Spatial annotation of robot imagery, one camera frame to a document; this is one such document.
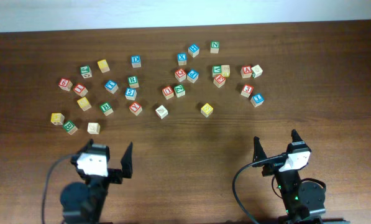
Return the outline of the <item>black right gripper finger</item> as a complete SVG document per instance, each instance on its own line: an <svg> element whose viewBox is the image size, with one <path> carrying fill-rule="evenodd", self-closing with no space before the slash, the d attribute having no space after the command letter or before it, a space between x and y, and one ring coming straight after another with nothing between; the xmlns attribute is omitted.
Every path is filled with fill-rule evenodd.
<svg viewBox="0 0 371 224"><path fill-rule="evenodd" d="M266 160L267 156L263 150L263 147L260 143L260 138L254 137L254 153L253 153L253 167L260 167L262 164L261 161Z"/></svg>
<svg viewBox="0 0 371 224"><path fill-rule="evenodd" d="M303 140L301 139L300 135L297 133L297 131L295 129L293 129L291 131L291 138L292 138L292 143L303 142Z"/></svg>

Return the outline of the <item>yellow S block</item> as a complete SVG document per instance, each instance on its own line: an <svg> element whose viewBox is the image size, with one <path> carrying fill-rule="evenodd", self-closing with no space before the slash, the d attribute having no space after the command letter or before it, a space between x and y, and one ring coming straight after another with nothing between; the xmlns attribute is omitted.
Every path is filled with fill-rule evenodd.
<svg viewBox="0 0 371 224"><path fill-rule="evenodd" d="M79 100L77 100L76 102L78 103L79 107L83 111L86 111L86 110L91 108L91 104L86 97L82 97Z"/></svg>
<svg viewBox="0 0 371 224"><path fill-rule="evenodd" d="M208 118L213 113L214 108L209 104L206 103L201 107L201 114Z"/></svg>

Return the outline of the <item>green R block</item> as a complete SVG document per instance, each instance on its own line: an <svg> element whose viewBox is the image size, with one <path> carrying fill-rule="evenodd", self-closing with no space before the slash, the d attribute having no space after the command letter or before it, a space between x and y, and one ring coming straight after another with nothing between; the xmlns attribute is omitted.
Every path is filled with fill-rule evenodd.
<svg viewBox="0 0 371 224"><path fill-rule="evenodd" d="M128 84L130 88L138 88L139 87L139 81L137 76L131 76L128 79Z"/></svg>

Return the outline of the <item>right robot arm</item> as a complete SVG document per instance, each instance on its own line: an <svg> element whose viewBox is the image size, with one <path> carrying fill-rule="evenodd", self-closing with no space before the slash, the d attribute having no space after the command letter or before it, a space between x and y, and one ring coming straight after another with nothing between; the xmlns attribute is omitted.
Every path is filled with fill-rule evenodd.
<svg viewBox="0 0 371 224"><path fill-rule="evenodd" d="M279 223L347 223L346 220L323 220L326 213L326 184L320 180L302 179L299 170L308 165L310 147L296 130L291 131L292 142L285 152L267 157L260 139L254 137L253 167L261 167L262 175L272 176L277 182L286 215L279 217Z"/></svg>

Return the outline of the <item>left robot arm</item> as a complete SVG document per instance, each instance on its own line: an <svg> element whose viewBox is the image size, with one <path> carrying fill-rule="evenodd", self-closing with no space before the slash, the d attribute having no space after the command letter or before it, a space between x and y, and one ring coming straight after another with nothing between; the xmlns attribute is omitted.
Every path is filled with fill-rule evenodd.
<svg viewBox="0 0 371 224"><path fill-rule="evenodd" d="M71 157L70 162L83 181L70 183L61 192L64 223L99 223L109 186L132 177L132 148L133 144L129 144L120 169L108 167L110 148L92 139Z"/></svg>

